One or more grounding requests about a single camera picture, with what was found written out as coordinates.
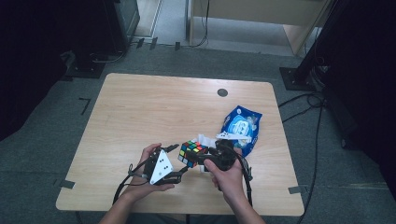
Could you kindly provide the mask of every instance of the gray carpet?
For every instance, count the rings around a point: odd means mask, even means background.
[[[109,63],[99,79],[59,81],[25,125],[0,142],[0,223],[78,223],[73,212],[59,211],[60,189],[106,74],[205,77],[271,82],[282,103],[301,94],[286,91],[279,66],[297,67],[301,59],[210,49],[131,47]],[[86,101],[92,99],[85,113]],[[281,107],[282,119],[308,107],[305,99]],[[309,187],[315,163],[319,110],[284,124],[298,182]],[[308,193],[302,194],[306,202]],[[104,213],[82,212],[83,223],[97,223]],[[268,223],[296,223],[297,217],[265,217]],[[341,148],[331,111],[323,109],[318,139],[318,175],[302,223],[396,223],[396,202],[378,167],[361,151]]]

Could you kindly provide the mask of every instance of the plastic bag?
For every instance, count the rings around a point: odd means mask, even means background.
[[[224,119],[221,132],[249,136],[251,140],[233,140],[233,146],[242,149],[242,156],[246,157],[257,142],[259,135],[259,124],[262,114],[248,110],[238,105]]]

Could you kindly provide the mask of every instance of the white device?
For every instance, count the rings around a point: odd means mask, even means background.
[[[250,136],[245,136],[245,135],[242,135],[242,134],[222,132],[222,133],[217,134],[216,137],[219,138],[219,139],[246,140],[247,143],[251,142],[251,137]]]
[[[173,171],[172,163],[169,161],[168,156],[164,150],[161,150],[157,163],[155,164],[154,171],[152,172],[150,185],[157,183],[160,179],[169,175]]]

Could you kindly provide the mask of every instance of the rubik's cube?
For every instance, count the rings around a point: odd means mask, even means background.
[[[195,153],[204,152],[206,153],[207,147],[201,145],[199,142],[188,141],[181,145],[180,152],[178,154],[178,159],[182,161],[184,164],[188,165],[190,168],[197,165],[196,161],[190,161],[187,158],[186,151],[193,151]]]

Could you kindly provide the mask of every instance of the floor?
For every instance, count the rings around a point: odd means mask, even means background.
[[[84,211],[79,213],[82,221],[77,222],[74,212],[58,210],[60,188],[54,183],[66,177],[106,74],[269,82],[277,101],[283,103],[301,92],[285,90],[278,68],[296,67],[300,62],[297,57],[269,54],[143,46],[107,63],[100,78],[57,82],[23,128],[0,142],[0,223],[88,224],[103,217],[104,212]],[[301,98],[282,106],[279,113],[287,119],[308,107]],[[341,148],[340,133],[327,108],[316,142],[318,115],[319,109],[312,109],[283,123],[299,186],[309,189],[317,172],[313,191],[302,193],[307,204],[308,192],[312,192],[302,223],[396,223],[396,203],[378,165],[361,151]],[[295,224],[299,218],[265,219],[267,223]]]
[[[162,0],[159,4],[160,10],[158,18],[152,11],[156,11],[156,4],[147,4],[146,2],[159,0],[138,0],[141,18],[147,15],[154,20],[151,23],[139,22],[135,38],[145,37],[145,42],[150,43],[151,39],[157,37],[157,44],[175,45],[180,42],[181,46],[188,46],[188,29],[186,23],[189,19],[185,17],[186,0]],[[141,35],[137,31],[148,30],[152,27],[152,36]],[[205,18],[194,18],[194,39],[193,45],[198,45],[205,35]],[[304,57],[310,47],[315,42],[318,28],[314,29],[304,48],[299,52],[299,57]],[[239,52],[255,52],[261,54],[273,54],[278,56],[295,56],[286,37],[285,31],[281,24],[254,22],[254,21],[231,21],[223,19],[209,18],[207,22],[207,39],[200,46],[204,49],[222,49]]]

